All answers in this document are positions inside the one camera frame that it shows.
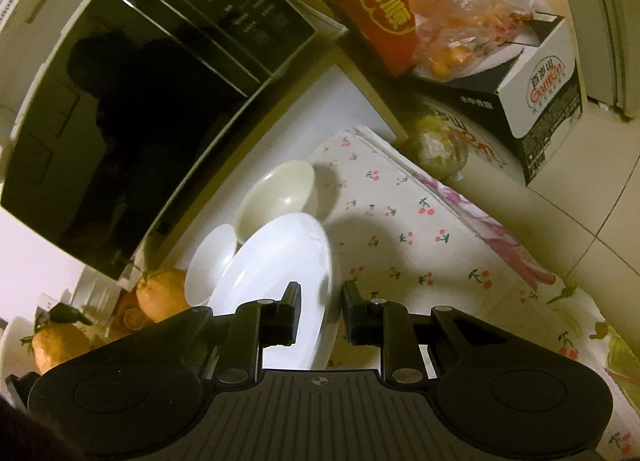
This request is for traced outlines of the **white bowl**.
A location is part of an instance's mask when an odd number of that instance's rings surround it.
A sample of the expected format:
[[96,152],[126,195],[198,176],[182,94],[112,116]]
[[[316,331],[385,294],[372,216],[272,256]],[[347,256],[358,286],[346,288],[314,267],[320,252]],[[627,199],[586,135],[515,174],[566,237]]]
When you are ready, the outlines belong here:
[[211,231],[196,249],[186,270],[184,296],[191,306],[205,305],[238,248],[235,228],[224,224]]

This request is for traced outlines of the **plain white plate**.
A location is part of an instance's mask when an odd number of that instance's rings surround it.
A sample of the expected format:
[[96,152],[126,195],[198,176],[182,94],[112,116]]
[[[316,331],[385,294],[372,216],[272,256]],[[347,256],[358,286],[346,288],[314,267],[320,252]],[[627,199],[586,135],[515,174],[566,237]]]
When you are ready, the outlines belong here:
[[240,247],[207,305],[228,315],[241,304],[282,299],[292,282],[302,288],[296,341],[270,346],[267,369],[319,370],[326,366],[340,317],[340,272],[320,222],[306,213],[282,215],[260,228]]

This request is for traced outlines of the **cream bowl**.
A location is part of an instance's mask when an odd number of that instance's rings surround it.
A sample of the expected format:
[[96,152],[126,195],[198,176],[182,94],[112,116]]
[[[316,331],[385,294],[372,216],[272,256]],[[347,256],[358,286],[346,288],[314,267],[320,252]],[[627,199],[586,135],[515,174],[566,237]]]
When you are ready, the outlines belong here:
[[317,210],[314,168],[305,161],[286,161],[250,187],[235,213],[236,236],[244,243],[273,219],[297,212],[316,215]]

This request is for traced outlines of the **cherry print tablecloth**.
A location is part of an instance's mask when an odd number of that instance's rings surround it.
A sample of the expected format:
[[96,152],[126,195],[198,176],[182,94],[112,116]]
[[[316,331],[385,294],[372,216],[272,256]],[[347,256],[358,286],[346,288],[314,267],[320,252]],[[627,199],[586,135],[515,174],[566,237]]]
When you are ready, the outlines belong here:
[[337,132],[308,160],[341,277],[365,299],[456,307],[590,367],[614,401],[598,454],[638,458],[639,361],[585,291],[370,129]]

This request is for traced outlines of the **large orange citrus fruit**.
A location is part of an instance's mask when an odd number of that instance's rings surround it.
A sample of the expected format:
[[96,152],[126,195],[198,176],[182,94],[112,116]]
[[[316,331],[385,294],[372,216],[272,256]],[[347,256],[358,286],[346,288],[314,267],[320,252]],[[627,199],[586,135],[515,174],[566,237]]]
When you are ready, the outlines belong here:
[[154,323],[190,308],[184,295],[186,272],[178,268],[157,270],[143,276],[134,291],[140,309]]

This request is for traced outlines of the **large orange with leaves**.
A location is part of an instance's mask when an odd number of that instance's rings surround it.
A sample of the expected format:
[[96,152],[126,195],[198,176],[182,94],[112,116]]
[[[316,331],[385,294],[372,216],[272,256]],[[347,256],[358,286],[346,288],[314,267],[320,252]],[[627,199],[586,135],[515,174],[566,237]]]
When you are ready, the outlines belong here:
[[21,338],[21,344],[32,353],[39,374],[91,351],[90,339],[78,323],[92,325],[77,308],[64,303],[40,311],[32,334]]

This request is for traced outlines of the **small wrapped yellowish item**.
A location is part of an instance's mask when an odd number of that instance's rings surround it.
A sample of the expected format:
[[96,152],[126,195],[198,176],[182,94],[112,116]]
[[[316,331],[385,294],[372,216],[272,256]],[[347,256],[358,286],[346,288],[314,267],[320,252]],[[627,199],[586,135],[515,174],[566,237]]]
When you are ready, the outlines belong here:
[[446,182],[462,178],[469,153],[454,131],[436,115],[425,115],[407,129],[408,139],[400,152],[435,179]]

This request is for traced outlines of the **black white cardboard box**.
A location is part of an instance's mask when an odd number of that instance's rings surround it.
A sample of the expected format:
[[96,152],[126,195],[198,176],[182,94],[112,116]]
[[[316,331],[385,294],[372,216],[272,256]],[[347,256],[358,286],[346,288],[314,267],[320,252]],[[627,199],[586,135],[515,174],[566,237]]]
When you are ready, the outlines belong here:
[[514,43],[469,76],[437,83],[416,80],[431,98],[486,128],[520,162],[527,186],[551,160],[582,116],[582,84],[570,24],[536,13],[533,43]]

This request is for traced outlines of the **white microwave oven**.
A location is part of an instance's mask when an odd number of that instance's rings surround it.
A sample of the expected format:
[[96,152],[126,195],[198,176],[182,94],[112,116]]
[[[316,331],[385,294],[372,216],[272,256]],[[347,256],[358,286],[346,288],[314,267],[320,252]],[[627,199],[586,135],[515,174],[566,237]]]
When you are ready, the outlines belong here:
[[8,0],[2,207],[119,279],[314,34],[288,0]]

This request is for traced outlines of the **plastic bag of fruit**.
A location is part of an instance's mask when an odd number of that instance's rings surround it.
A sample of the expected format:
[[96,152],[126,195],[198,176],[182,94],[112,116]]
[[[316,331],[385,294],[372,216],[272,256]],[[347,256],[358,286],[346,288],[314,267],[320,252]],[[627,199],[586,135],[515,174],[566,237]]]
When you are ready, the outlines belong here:
[[409,0],[409,8],[414,72],[438,83],[480,72],[514,43],[533,43],[529,23],[549,9],[544,0]]

